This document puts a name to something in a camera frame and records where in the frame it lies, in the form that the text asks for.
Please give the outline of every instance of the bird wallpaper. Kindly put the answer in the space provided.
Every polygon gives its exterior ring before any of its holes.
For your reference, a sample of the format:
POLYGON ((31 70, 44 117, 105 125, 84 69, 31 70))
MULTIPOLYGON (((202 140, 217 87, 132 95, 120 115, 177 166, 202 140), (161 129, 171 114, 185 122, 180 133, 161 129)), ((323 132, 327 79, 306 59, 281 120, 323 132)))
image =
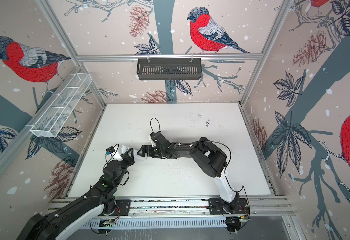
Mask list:
MULTIPOLYGON (((0 0, 0 156, 75 68, 33 0, 0 0)), ((104 98, 114 97, 107 88, 104 98)), ((0 239, 63 197, 101 112, 88 89, 56 138, 30 137, 0 174, 0 239)))
MULTIPOLYGON (((158 55, 260 53, 281 0, 49 2, 80 55, 158 55)), ((84 65, 100 88, 118 95, 106 98, 107 103, 145 103, 146 93, 156 90, 165 92, 166 102, 239 101, 255 64, 203 61, 199 81, 142 83, 134 74, 136 63, 84 65)))
POLYGON ((350 239, 350 0, 293 1, 245 110, 307 239, 350 239))

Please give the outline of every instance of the bird head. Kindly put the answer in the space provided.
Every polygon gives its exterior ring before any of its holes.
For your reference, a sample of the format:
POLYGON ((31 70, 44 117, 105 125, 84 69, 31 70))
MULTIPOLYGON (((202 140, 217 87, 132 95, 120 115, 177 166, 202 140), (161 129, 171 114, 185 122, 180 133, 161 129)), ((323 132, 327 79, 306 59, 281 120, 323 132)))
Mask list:
POLYGON ((209 14, 207 8, 205 7, 192 8, 190 13, 188 14, 187 20, 191 20, 191 22, 195 23, 198 17, 200 17, 203 14, 209 14))
POLYGON ((0 36, 0 59, 4 60, 4 61, 8 61, 8 55, 6 52, 6 47, 13 43, 13 39, 6 37, 6 36, 0 36))

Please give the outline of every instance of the black mounting plate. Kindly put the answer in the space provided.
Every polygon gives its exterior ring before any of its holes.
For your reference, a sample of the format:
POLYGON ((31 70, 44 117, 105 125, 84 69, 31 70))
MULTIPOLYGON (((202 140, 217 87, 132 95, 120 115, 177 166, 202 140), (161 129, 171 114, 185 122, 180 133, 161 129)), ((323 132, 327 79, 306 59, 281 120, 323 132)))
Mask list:
MULTIPOLYGON (((208 199, 208 209, 211 215, 229 214, 223 209, 223 200, 220 198, 208 199)), ((239 198, 235 204, 235 208, 230 213, 247 215, 249 213, 247 199, 239 198)))

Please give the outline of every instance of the metal grate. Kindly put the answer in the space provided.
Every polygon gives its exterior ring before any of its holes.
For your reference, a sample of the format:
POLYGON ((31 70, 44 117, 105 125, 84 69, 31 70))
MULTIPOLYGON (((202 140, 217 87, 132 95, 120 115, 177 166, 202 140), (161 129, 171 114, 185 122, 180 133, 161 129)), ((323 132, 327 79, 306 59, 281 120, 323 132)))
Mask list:
MULTIPOLYGON (((95 218, 91 220, 92 228, 96 229, 148 229, 148 228, 210 228, 227 227, 225 217, 177 217, 177 218, 120 218, 116 224, 100 227, 108 219, 95 218)), ((90 223, 85 223, 81 229, 90 229, 90 223)))
POLYGON ((201 60, 194 58, 138 60, 140 80, 190 80, 201 78, 201 60))
POLYGON ((57 94, 56 99, 34 124, 31 132, 37 137, 56 137, 91 82, 89 74, 71 74, 67 86, 57 94))

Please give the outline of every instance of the white wire mesh basket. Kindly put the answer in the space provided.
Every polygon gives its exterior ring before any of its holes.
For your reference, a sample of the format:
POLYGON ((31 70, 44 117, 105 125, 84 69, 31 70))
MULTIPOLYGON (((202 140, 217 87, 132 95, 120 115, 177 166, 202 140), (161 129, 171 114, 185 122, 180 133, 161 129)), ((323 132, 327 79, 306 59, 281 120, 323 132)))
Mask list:
POLYGON ((70 77, 67 86, 57 94, 56 99, 32 127, 31 132, 35 136, 56 137, 92 82, 91 76, 86 73, 71 74, 70 77))

